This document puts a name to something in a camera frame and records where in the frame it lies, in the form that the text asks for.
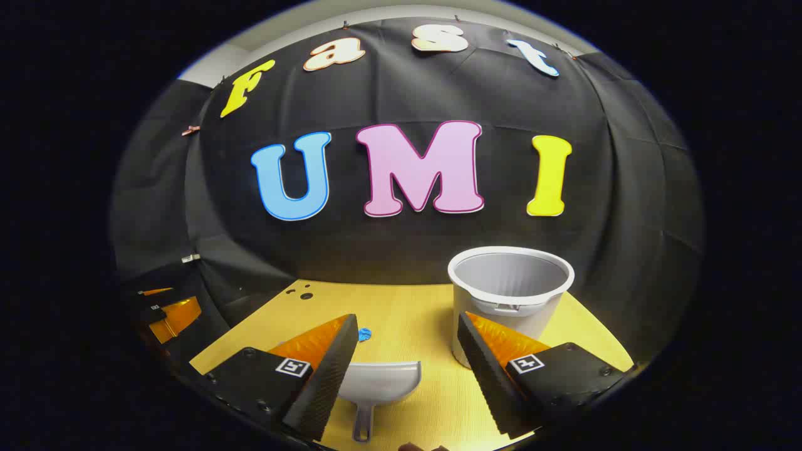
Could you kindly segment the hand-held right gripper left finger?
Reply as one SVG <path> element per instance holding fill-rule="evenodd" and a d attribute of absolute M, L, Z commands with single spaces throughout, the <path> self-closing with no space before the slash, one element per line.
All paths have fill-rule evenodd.
<path fill-rule="evenodd" d="M 259 428 L 321 440 L 357 343 L 357 317 L 344 314 L 269 351 L 245 346 L 204 383 Z"/>

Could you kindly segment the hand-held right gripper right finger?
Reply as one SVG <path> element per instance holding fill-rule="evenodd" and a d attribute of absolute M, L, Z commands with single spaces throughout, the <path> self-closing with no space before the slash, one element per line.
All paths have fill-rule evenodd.
<path fill-rule="evenodd" d="M 499 433 L 510 438 L 567 428 L 629 379 L 576 343 L 547 346 L 472 312 L 457 337 Z"/>

